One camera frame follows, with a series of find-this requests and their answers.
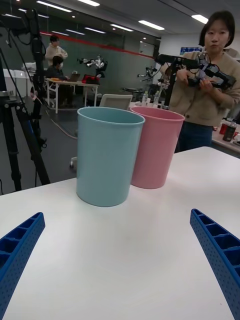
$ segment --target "plastic bucket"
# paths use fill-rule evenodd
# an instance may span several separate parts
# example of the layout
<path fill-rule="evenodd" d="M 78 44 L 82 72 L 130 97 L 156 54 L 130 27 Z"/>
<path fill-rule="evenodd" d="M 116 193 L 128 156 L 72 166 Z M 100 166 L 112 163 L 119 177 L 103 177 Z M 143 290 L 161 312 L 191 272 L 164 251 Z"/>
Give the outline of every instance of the plastic bucket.
<path fill-rule="evenodd" d="M 185 117 L 171 111 L 131 107 L 145 118 L 131 184 L 145 189 L 165 184 Z"/>
<path fill-rule="evenodd" d="M 78 113 L 77 195 L 99 207 L 128 196 L 145 119 L 130 111 L 86 107 Z"/>

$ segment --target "woman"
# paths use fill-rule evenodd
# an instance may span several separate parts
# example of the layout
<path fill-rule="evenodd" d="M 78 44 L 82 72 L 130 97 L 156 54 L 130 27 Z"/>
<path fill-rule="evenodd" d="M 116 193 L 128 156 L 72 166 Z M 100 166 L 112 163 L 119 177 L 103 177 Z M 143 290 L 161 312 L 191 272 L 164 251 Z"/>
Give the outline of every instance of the woman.
<path fill-rule="evenodd" d="M 185 116 L 178 140 L 178 152 L 199 147 L 209 147 L 212 142 L 213 126 L 218 126 L 226 109 L 232 109 L 240 101 L 240 63 L 232 59 L 224 48 L 234 40 L 235 21 L 228 11 L 215 12 L 203 27 L 199 44 L 205 46 L 206 60 L 219 67 L 223 73 L 233 76 L 232 88 L 220 90 L 213 87 L 214 78 L 205 77 L 198 87 L 189 87 L 188 77 L 192 72 L 177 71 L 170 110 Z M 190 52 L 185 58 L 195 59 L 199 53 Z"/>

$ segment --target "light blue bucket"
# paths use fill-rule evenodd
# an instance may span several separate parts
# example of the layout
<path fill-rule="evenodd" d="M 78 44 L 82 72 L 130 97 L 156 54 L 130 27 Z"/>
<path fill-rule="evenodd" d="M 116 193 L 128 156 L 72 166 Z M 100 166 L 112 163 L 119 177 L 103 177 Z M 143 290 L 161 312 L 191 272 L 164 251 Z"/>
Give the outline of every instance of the light blue bucket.
<path fill-rule="evenodd" d="M 77 111 L 76 193 L 99 207 L 116 206 L 128 196 L 144 117 L 116 108 Z"/>

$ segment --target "ceiling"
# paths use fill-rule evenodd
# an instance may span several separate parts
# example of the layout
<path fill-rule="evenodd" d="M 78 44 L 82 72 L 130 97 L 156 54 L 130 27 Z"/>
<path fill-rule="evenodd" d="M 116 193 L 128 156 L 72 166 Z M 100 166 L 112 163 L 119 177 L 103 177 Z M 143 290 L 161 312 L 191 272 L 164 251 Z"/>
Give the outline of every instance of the ceiling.
<path fill-rule="evenodd" d="M 239 0 L 96 0 L 98 7 L 91 7 L 78 0 L 68 0 L 68 8 L 111 20 L 125 27 L 133 28 L 146 34 L 160 37 L 163 34 L 199 33 L 203 24 L 194 20 L 191 15 L 202 14 L 206 18 L 219 10 L 230 10 L 236 19 L 237 30 L 240 31 Z M 52 0 L 66 6 L 66 0 Z M 146 20 L 165 28 L 158 31 L 141 25 L 138 21 Z"/>
<path fill-rule="evenodd" d="M 148 35 L 148 42 L 156 42 L 155 37 L 165 34 L 198 34 L 203 24 L 194 20 L 191 15 L 201 14 L 206 18 L 216 10 L 229 10 L 235 15 L 236 29 L 240 31 L 240 1 L 239 0 L 95 0 L 100 6 L 93 7 L 78 0 L 51 0 L 50 2 L 72 10 L 71 13 L 46 7 L 36 3 L 36 0 L 1 0 L 9 6 L 21 8 L 36 8 L 38 12 L 48 13 L 76 23 L 85 24 L 119 35 L 132 34 L 139 39 Z M 165 28 L 163 31 L 140 24 L 146 20 Z M 119 24 L 134 30 L 133 32 L 116 29 L 111 23 Z"/>

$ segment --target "pink bucket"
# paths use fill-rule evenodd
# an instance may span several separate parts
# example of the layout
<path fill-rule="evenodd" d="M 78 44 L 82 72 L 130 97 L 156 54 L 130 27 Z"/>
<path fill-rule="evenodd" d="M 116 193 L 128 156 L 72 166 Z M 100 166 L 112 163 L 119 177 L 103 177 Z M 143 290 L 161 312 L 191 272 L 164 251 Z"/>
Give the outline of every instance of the pink bucket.
<path fill-rule="evenodd" d="M 171 111 L 134 106 L 145 118 L 131 184 L 156 189 L 165 184 L 185 117 Z"/>

